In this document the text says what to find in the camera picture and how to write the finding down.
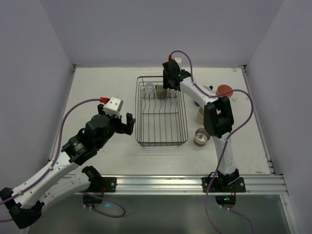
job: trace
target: gray wall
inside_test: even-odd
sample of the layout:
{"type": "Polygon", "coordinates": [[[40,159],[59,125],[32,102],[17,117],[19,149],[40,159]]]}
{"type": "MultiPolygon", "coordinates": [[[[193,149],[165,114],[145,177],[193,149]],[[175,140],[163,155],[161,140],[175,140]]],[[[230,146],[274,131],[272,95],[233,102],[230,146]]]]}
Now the gray wall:
{"type": "Polygon", "coordinates": [[[312,2],[285,0],[247,75],[274,168],[302,233],[311,233],[312,2]]]}
{"type": "MultiPolygon", "coordinates": [[[[1,1],[0,188],[15,187],[47,161],[72,65],[38,0],[1,1]]],[[[0,219],[8,218],[0,207],[0,219]]],[[[18,233],[13,222],[0,233],[18,233]]]]}
{"type": "Polygon", "coordinates": [[[247,64],[283,0],[41,0],[74,63],[159,66],[183,49],[196,66],[247,64]]]}

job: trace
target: dish rack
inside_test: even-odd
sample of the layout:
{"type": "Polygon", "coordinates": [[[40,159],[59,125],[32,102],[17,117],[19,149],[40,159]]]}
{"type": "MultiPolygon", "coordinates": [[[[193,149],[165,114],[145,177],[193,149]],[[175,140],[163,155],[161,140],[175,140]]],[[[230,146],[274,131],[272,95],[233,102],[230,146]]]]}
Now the dish rack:
{"type": "Polygon", "coordinates": [[[165,90],[165,96],[156,93],[162,79],[157,76],[136,80],[136,140],[143,147],[179,146],[188,140],[184,94],[173,89],[165,90]],[[154,89],[147,90],[146,87],[153,87],[151,83],[154,89]]]}

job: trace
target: purple cable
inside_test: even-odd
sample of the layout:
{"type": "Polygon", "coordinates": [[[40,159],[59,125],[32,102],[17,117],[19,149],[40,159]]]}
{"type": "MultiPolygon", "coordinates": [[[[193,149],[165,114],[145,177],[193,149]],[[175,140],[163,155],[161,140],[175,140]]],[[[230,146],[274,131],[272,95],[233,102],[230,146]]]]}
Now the purple cable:
{"type": "Polygon", "coordinates": [[[7,223],[7,222],[11,222],[11,221],[13,221],[13,219],[11,219],[11,218],[8,218],[8,219],[0,219],[0,223],[7,223]]]}
{"type": "Polygon", "coordinates": [[[109,213],[105,213],[103,211],[99,211],[98,209],[96,208],[92,208],[93,211],[101,214],[101,215],[104,215],[104,216],[107,216],[107,217],[110,217],[110,218],[121,218],[121,217],[124,217],[125,214],[126,214],[126,209],[118,202],[114,201],[114,200],[111,200],[111,199],[108,199],[108,198],[103,198],[103,197],[100,197],[100,196],[96,196],[96,195],[93,195],[93,194],[89,194],[89,193],[86,193],[86,192],[80,192],[81,194],[84,194],[84,195],[87,195],[87,196],[91,196],[91,197],[94,197],[96,199],[101,199],[103,201],[109,201],[109,202],[112,202],[116,205],[118,205],[122,210],[123,210],[123,213],[120,214],[120,215],[113,215],[113,214],[109,214],[109,213]]]}
{"type": "MultiPolygon", "coordinates": [[[[78,104],[76,104],[75,106],[73,106],[65,115],[64,115],[64,118],[61,122],[61,125],[60,125],[60,130],[59,130],[59,137],[58,137],[58,149],[57,149],[57,152],[56,152],[56,155],[55,155],[55,158],[53,159],[53,162],[51,164],[51,167],[53,167],[56,162],[57,162],[57,159],[59,157],[59,152],[60,152],[60,145],[61,145],[61,140],[62,140],[62,133],[63,133],[63,127],[64,127],[64,123],[65,123],[65,120],[67,119],[68,115],[77,107],[79,107],[80,105],[82,104],[85,104],[87,102],[91,102],[91,101],[100,101],[99,98],[94,98],[94,99],[88,99],[88,100],[85,100],[85,101],[82,101],[82,102],[79,102],[78,104]]],[[[30,190],[31,188],[33,188],[36,184],[38,184],[40,181],[42,181],[42,179],[50,172],[50,169],[46,170],[42,176],[40,176],[34,183],[32,183],[31,185],[29,185],[27,188],[25,188],[24,190],[21,191],[21,193],[24,193],[28,190],[30,190]]],[[[18,197],[19,194],[15,194],[14,196],[4,200],[4,201],[1,201],[0,202],[0,205],[3,205],[4,203],[18,197]]]]}
{"type": "MultiPolygon", "coordinates": [[[[222,234],[222,232],[221,232],[221,231],[217,228],[217,226],[212,222],[212,219],[211,219],[211,217],[210,217],[210,214],[209,214],[209,211],[208,211],[208,192],[209,192],[209,190],[210,190],[210,188],[211,188],[211,185],[212,185],[214,179],[216,178],[216,175],[217,175],[217,172],[218,172],[218,169],[219,169],[221,160],[222,160],[223,155],[224,155],[224,153],[225,153],[225,149],[226,149],[226,147],[227,147],[227,145],[228,145],[228,141],[227,141],[227,140],[230,139],[230,137],[231,137],[234,133],[236,133],[239,129],[241,129],[243,126],[245,126],[246,123],[248,123],[248,121],[252,118],[253,113],[254,113],[254,102],[253,102],[252,98],[250,97],[250,95],[249,95],[246,91],[241,90],[241,89],[233,89],[233,90],[230,90],[230,91],[224,92],[224,93],[222,93],[222,94],[218,94],[218,95],[209,95],[209,94],[207,94],[207,93],[206,93],[205,91],[203,91],[196,83],[194,83],[193,65],[192,65],[191,58],[190,58],[184,51],[181,51],[181,50],[175,50],[175,51],[171,52],[170,55],[172,55],[173,53],[182,53],[182,54],[184,54],[185,57],[188,59],[188,61],[189,61],[189,63],[190,63],[190,69],[191,69],[191,81],[192,81],[192,83],[194,84],[194,86],[195,86],[201,93],[203,93],[204,95],[206,95],[206,96],[208,96],[208,97],[210,97],[210,98],[217,98],[217,97],[220,97],[220,96],[222,96],[222,95],[224,95],[224,94],[227,94],[227,93],[231,93],[231,92],[241,92],[241,93],[244,93],[244,94],[249,98],[249,101],[250,101],[250,104],[251,104],[251,112],[250,112],[248,118],[246,119],[246,121],[243,122],[243,123],[242,123],[239,127],[237,127],[235,130],[233,130],[232,132],[230,132],[230,134],[229,134],[228,137],[226,138],[226,141],[225,141],[225,143],[224,143],[224,147],[223,147],[223,150],[222,150],[220,159],[219,159],[219,161],[218,161],[218,164],[217,164],[217,167],[216,167],[216,169],[215,169],[214,175],[213,175],[212,179],[210,180],[210,183],[209,183],[209,185],[208,185],[207,192],[206,192],[206,195],[205,195],[205,211],[206,211],[207,218],[209,219],[209,222],[210,222],[211,225],[214,227],[214,229],[216,229],[216,231],[217,231],[218,233],[222,234]]],[[[252,222],[250,221],[250,219],[248,219],[244,214],[242,214],[242,213],[240,213],[240,212],[238,212],[238,211],[234,211],[234,210],[230,210],[230,211],[232,211],[233,213],[236,213],[236,214],[242,216],[243,218],[245,218],[245,219],[249,222],[249,224],[250,224],[250,226],[251,226],[252,233],[254,233],[254,225],[252,224],[252,222]]]]}

